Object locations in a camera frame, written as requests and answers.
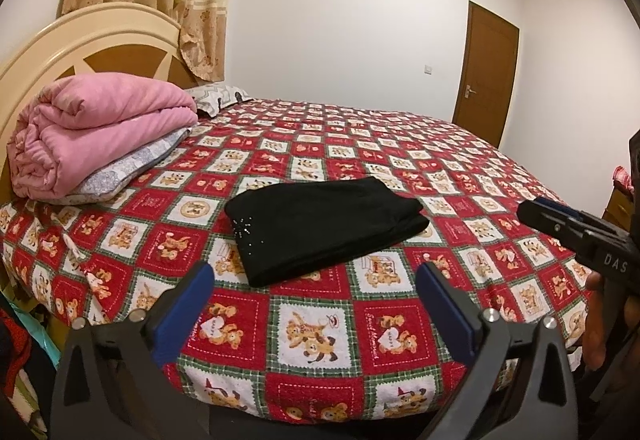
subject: pillow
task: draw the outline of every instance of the pillow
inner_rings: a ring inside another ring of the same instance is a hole
[[[211,117],[218,115],[223,108],[254,99],[244,90],[222,83],[196,86],[196,88],[189,88],[186,92],[196,101],[198,110],[208,113]]]
[[[191,128],[179,128],[140,146],[89,175],[67,196],[47,202],[55,205],[80,205],[111,200],[131,180],[168,156],[190,132]]]

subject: headboard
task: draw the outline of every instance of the headboard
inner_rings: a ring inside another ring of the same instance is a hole
[[[63,16],[0,65],[0,204],[12,198],[6,144],[17,114],[57,78],[126,72],[197,86],[178,49],[180,26],[139,4],[99,4]]]

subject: silver bolt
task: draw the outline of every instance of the silver bolt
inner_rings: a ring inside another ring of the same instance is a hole
[[[129,321],[132,323],[140,323],[144,321],[146,317],[146,310],[144,308],[136,308],[129,314]]]
[[[550,315],[546,316],[542,320],[542,324],[545,325],[545,328],[548,328],[549,330],[555,330],[556,327],[558,327],[558,321],[556,321],[556,319],[551,317]]]
[[[87,321],[84,317],[76,317],[71,323],[71,328],[74,330],[82,330],[87,324]]]
[[[495,308],[487,308],[482,312],[482,317],[484,317],[484,319],[486,321],[489,321],[490,323],[495,323],[496,321],[498,321],[498,319],[500,319],[500,312],[498,312]]]

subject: pink comforter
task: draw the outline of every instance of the pink comforter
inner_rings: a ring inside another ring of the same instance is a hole
[[[18,115],[7,144],[14,192],[66,196],[102,166],[197,120],[191,96],[171,83],[113,72],[65,77]]]

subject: brown wooden door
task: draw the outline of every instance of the brown wooden door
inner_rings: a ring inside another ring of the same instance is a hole
[[[495,147],[509,111],[519,36],[518,27],[469,2],[465,61],[452,122]]]

